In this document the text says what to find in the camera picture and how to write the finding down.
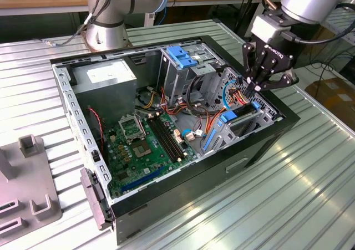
metal bracket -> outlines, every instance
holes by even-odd
[[[18,139],[18,147],[25,158],[37,155],[40,152],[38,143],[33,135],[20,137]]]
[[[5,238],[9,235],[17,233],[27,226],[27,223],[21,218],[15,218],[14,220],[8,221],[0,225],[0,237]]]
[[[33,200],[29,201],[29,206],[31,207],[31,213],[37,220],[45,220],[51,217],[57,211],[55,204],[50,199],[49,195],[45,194],[45,208],[41,209]]]
[[[96,176],[85,168],[81,169],[80,173],[82,175],[80,181],[82,182],[98,229],[102,231],[111,227],[113,223],[112,214],[109,207],[104,204],[105,195]]]
[[[0,181],[1,179],[5,179],[8,182],[11,179],[16,177],[15,169],[8,162],[5,152],[0,149]]]

red wire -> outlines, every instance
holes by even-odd
[[[245,102],[242,101],[236,94],[235,94],[235,97],[239,101],[240,104],[245,105]]]
[[[104,152],[104,132],[102,130],[102,125],[101,125],[101,120],[99,115],[96,113],[96,111],[94,111],[92,108],[88,108],[96,117],[97,121],[99,122],[99,126],[100,126],[100,134],[101,134],[101,152]]]

slotted metal table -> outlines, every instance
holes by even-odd
[[[242,62],[241,39],[214,21],[135,28],[128,34],[134,45],[210,35]],[[26,134],[43,138],[63,211],[60,220],[2,250],[117,249],[111,230],[97,230],[80,185],[83,163],[48,62],[87,52],[79,37],[60,48],[34,41],[0,45],[0,146]],[[301,119],[262,160],[119,248],[351,249],[354,132],[297,87],[275,94]]]
[[[355,11],[348,11],[343,8],[335,9],[327,19],[322,23],[322,26],[333,32],[335,35],[347,29],[355,20]],[[348,33],[342,39],[348,43],[355,45],[355,30]]]

red cable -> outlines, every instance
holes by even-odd
[[[96,111],[94,111],[92,108],[88,108],[96,117],[97,121],[99,122],[99,126],[100,126],[100,134],[101,134],[101,153],[104,152],[104,132],[102,130],[102,125],[101,125],[101,120],[99,115],[96,113]]]

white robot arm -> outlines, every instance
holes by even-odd
[[[252,41],[243,45],[245,77],[249,83],[247,93],[296,84],[298,77],[291,68],[296,58],[292,53],[285,54],[274,46],[280,40],[300,44],[323,44],[336,40],[355,28],[355,22],[342,33],[331,39],[304,40],[290,30],[293,25],[318,24],[339,6],[340,0],[281,0],[281,8],[266,0],[273,11],[257,16],[252,24]],[[282,73],[280,80],[270,80],[276,73]]]
[[[133,13],[154,13],[164,9],[168,0],[88,0],[90,23],[86,41],[95,50],[126,47],[128,36],[124,17]]]

